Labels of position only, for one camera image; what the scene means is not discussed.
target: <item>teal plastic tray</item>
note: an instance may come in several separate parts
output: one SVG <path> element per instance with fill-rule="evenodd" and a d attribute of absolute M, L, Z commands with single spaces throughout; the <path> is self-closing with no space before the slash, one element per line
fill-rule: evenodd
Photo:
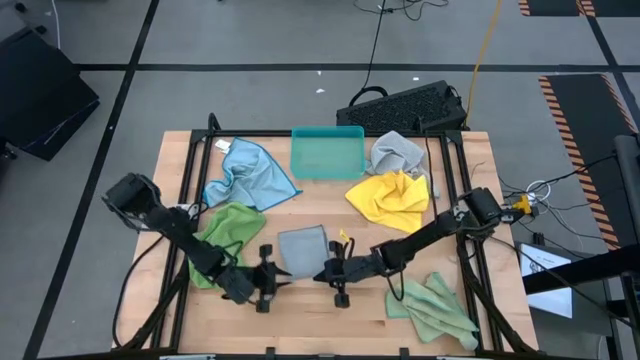
<path fill-rule="evenodd" d="M 358 179 L 364 170 L 362 127 L 297 127 L 291 131 L 291 172 L 297 179 Z"/>

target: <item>blue towel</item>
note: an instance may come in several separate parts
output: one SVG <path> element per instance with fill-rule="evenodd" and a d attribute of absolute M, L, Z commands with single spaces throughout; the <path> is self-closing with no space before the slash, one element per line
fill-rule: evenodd
<path fill-rule="evenodd" d="M 235 201 L 264 211 L 302 192 L 262 146 L 247 140 L 233 139 L 222 170 L 224 179 L 204 188 L 204 199 L 211 207 Z"/>

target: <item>wooden table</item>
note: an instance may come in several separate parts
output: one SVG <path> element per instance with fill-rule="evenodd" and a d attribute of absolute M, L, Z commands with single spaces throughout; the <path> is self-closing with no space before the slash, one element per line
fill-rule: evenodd
<path fill-rule="evenodd" d="M 186 160 L 190 132 L 166 132 L 153 181 L 162 191 L 162 202 L 171 206 L 177 202 Z M 274 246 L 272 259 L 282 266 L 277 234 L 322 224 L 330 239 L 339 239 L 339 229 L 357 240 L 356 254 L 367 254 L 369 247 L 385 240 L 406 236 L 399 230 L 367 221 L 345 199 L 344 194 L 359 181 L 296 180 L 289 170 L 290 138 L 247 138 L 262 145 L 280 163 L 295 185 L 304 192 L 293 199 L 265 212 L 266 226 L 245 247 L 243 255 L 248 264 L 259 261 L 258 247 L 265 243 Z M 423 138 L 411 139 L 425 147 Z M 375 138 L 367 138 L 367 154 Z M 450 146 L 458 193 L 462 181 L 455 148 Z M 196 168 L 192 176 L 189 199 L 193 201 L 196 188 L 197 166 L 202 146 L 196 153 Z M 440 143 L 429 140 L 433 161 L 435 185 L 442 196 L 437 200 L 439 211 L 450 208 L 447 185 L 442 164 Z M 464 149 L 473 187 L 489 188 L 496 199 L 502 201 L 496 166 L 488 135 L 482 132 L 464 133 Z M 208 180 L 222 178 L 223 154 L 213 148 Z M 206 226 L 214 210 L 203 215 L 200 228 Z M 433 220 L 431 206 L 424 214 L 423 224 Z M 495 237 L 512 243 L 510 228 L 501 225 Z M 157 234 L 143 233 L 138 239 L 135 257 L 157 238 Z M 537 341 L 527 305 L 524 287 L 514 251 L 495 241 L 485 242 L 486 259 L 490 272 L 493 295 L 497 306 L 513 328 L 529 345 L 537 348 Z M 155 306 L 160 291 L 169 242 L 164 241 L 138 265 L 132 274 L 122 304 L 118 333 L 128 340 Z M 465 306 L 464 288 L 455 251 L 455 237 L 443 239 L 423 251 L 405 270 L 405 277 L 423 281 L 431 272 L 438 271 Z M 388 289 L 381 277 L 348 284 L 351 307 L 337 309 L 333 304 L 335 290 L 327 284 L 309 280 L 297 281 L 284 287 L 271 304 L 269 314 L 258 314 L 251 305 L 238 306 L 220 298 L 213 290 L 200 290 L 190 286 L 184 313 L 181 353 L 257 353 L 273 346 L 278 354 L 343 355 L 397 355 L 400 347 L 407 347 L 412 355 L 468 355 L 458 341 L 443 335 L 430 344 L 420 343 L 410 320 L 387 319 L 384 295 Z M 491 348 L 490 331 L 484 308 L 477 301 L 481 331 L 486 349 Z M 168 344 L 174 309 L 167 313 L 163 344 Z"/>

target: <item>yellow towel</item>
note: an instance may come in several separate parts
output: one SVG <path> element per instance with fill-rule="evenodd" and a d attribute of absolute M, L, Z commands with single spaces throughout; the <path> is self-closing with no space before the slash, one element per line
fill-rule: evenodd
<path fill-rule="evenodd" d="M 345 197 L 369 221 L 408 233 L 422 227 L 422 213 L 429 205 L 425 177 L 413 180 L 402 171 L 372 176 Z"/>

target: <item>light green towel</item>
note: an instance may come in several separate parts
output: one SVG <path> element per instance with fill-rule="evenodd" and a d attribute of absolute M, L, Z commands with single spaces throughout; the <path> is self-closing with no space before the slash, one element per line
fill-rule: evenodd
<path fill-rule="evenodd" d="M 410 318 L 420 341 L 429 343 L 442 335 L 456 337 L 466 350 L 473 350 L 478 341 L 472 332 L 477 327 L 469 320 L 456 295 L 449 290 L 439 273 L 432 273 L 425 286 L 413 280 L 405 283 L 405 296 L 397 301 L 391 291 L 385 299 L 387 316 L 391 319 Z"/>
<path fill-rule="evenodd" d="M 262 213 L 250 209 L 240 203 L 232 202 L 220 209 L 209 220 L 207 228 L 194 234 L 201 241 L 211 245 L 226 247 L 232 255 L 237 253 L 238 265 L 244 265 L 240 250 L 251 240 L 266 223 Z M 216 288 L 193 268 L 189 261 L 189 277 L 193 284 L 201 289 Z"/>

